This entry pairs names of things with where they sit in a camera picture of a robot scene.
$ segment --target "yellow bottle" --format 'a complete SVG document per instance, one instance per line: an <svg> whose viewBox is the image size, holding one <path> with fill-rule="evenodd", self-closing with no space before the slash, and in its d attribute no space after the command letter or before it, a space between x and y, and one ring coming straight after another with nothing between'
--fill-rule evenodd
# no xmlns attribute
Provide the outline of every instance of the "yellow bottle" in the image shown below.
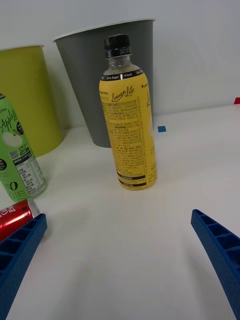
<svg viewBox="0 0 240 320"><path fill-rule="evenodd" d="M128 190L142 190L157 179L148 79L130 61L129 36L104 39L109 68L99 93L118 180Z"/></svg>

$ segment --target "black bottle cap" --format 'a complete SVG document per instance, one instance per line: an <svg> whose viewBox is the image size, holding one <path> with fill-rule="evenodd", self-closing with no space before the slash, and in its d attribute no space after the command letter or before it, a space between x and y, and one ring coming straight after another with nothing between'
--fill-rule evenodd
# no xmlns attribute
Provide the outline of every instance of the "black bottle cap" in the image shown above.
<svg viewBox="0 0 240 320"><path fill-rule="evenodd" d="M127 34L116 34L104 39L105 58L126 56L132 54L129 36Z"/></svg>

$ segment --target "soda can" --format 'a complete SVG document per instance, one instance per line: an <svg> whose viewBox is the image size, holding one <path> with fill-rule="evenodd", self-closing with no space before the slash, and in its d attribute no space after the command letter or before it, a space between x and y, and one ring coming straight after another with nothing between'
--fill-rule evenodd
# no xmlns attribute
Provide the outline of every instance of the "soda can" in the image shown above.
<svg viewBox="0 0 240 320"><path fill-rule="evenodd" d="M26 199L0 210L0 242L23 227L40 213L32 199Z"/></svg>

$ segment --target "white wall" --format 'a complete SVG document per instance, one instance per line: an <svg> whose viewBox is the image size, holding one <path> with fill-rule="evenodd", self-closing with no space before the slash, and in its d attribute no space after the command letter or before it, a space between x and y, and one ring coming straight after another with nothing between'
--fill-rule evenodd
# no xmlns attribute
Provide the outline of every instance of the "white wall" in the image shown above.
<svg viewBox="0 0 240 320"><path fill-rule="evenodd" d="M0 48L44 44L58 113L84 119L54 37L137 18L154 23L154 110L232 104L240 96L239 0L1 0Z"/></svg>

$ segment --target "yellow-green bin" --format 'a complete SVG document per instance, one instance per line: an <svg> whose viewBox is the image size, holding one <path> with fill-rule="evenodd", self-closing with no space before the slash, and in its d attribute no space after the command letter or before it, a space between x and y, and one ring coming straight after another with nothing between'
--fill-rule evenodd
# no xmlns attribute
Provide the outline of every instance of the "yellow-green bin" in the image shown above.
<svg viewBox="0 0 240 320"><path fill-rule="evenodd" d="M11 101L36 157L63 141L42 47L0 49L0 93Z"/></svg>

